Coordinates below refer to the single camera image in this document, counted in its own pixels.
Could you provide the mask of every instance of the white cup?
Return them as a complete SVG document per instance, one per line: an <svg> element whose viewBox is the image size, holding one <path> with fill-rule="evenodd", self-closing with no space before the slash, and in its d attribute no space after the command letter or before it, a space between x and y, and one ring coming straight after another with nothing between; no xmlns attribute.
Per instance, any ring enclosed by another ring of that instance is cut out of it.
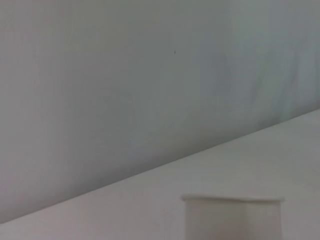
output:
<svg viewBox="0 0 320 240"><path fill-rule="evenodd" d="M282 240L283 198L184 195L186 240Z"/></svg>

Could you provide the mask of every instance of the white ceiling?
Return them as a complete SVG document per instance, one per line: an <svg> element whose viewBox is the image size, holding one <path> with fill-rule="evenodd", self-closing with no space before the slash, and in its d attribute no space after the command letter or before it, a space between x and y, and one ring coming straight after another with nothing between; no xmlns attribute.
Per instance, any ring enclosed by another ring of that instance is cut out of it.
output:
<svg viewBox="0 0 320 240"><path fill-rule="evenodd" d="M318 108L318 45L265 2L1 0L0 221Z"/></svg>

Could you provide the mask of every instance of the white surface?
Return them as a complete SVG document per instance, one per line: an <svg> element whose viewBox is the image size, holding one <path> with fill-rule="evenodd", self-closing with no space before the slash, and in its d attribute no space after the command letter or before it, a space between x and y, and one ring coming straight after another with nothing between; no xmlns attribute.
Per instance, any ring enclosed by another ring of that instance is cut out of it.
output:
<svg viewBox="0 0 320 240"><path fill-rule="evenodd" d="M1 240L185 240L183 194L284 196L285 240L320 237L320 110L0 226Z"/></svg>
<svg viewBox="0 0 320 240"><path fill-rule="evenodd" d="M319 12L0 0L0 223L317 109Z"/></svg>
<svg viewBox="0 0 320 240"><path fill-rule="evenodd" d="M185 198L186 240L283 240L281 201Z"/></svg>

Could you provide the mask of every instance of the ceiling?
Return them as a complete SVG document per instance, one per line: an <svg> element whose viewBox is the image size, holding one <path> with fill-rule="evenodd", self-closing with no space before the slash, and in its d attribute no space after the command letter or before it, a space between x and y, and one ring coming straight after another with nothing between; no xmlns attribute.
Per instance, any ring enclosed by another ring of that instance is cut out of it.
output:
<svg viewBox="0 0 320 240"><path fill-rule="evenodd" d="M230 17L258 3L1 0L0 222L318 108L281 11Z"/></svg>

